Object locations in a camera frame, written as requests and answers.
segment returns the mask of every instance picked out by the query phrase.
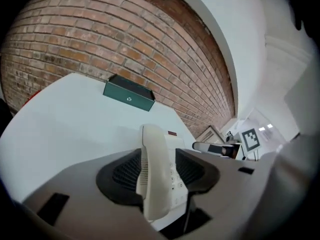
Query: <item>table top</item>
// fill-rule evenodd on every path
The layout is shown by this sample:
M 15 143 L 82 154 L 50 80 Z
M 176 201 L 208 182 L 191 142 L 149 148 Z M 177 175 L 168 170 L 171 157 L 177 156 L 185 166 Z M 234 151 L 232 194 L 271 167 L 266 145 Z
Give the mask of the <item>table top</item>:
M 150 111 L 103 96 L 105 83 L 76 73 L 54 82 L 13 118 L 0 139 L 0 175 L 18 202 L 76 163 L 141 147 L 140 126 L 176 132 L 185 147 L 195 138 L 174 109 Z

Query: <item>dark green metal box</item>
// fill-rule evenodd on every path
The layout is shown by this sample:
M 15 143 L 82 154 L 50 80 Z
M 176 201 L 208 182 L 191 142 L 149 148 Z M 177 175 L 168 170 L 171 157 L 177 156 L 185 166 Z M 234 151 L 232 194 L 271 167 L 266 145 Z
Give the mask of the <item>dark green metal box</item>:
M 155 103 L 152 90 L 117 74 L 105 83 L 103 95 L 145 111 Z

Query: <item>white handset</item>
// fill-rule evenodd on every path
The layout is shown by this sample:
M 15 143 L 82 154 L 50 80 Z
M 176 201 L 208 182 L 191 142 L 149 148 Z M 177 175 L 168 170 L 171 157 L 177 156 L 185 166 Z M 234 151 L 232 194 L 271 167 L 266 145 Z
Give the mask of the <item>white handset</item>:
M 166 216 L 172 203 L 172 180 L 169 151 L 163 130 L 154 124 L 145 124 L 142 129 L 142 177 L 145 185 L 137 187 L 142 195 L 143 213 L 147 220 L 155 221 Z

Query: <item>white telephone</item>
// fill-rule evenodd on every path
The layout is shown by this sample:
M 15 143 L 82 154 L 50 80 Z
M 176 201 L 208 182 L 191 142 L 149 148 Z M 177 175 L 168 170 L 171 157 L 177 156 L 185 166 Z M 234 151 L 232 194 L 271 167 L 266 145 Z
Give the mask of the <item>white telephone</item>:
M 154 124 L 142 125 L 141 173 L 136 192 L 143 197 L 148 221 L 159 220 L 186 203 L 188 190 L 176 170 L 176 149 L 183 139 Z

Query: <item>brick wall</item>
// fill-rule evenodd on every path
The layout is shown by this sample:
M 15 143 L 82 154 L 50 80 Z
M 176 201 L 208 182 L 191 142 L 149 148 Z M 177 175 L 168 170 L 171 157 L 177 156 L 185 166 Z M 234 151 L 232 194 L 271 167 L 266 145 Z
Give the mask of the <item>brick wall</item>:
M 196 137 L 235 114 L 223 56 L 182 0 L 30 0 L 1 48 L 8 104 L 78 72 L 119 74 L 154 91 Z

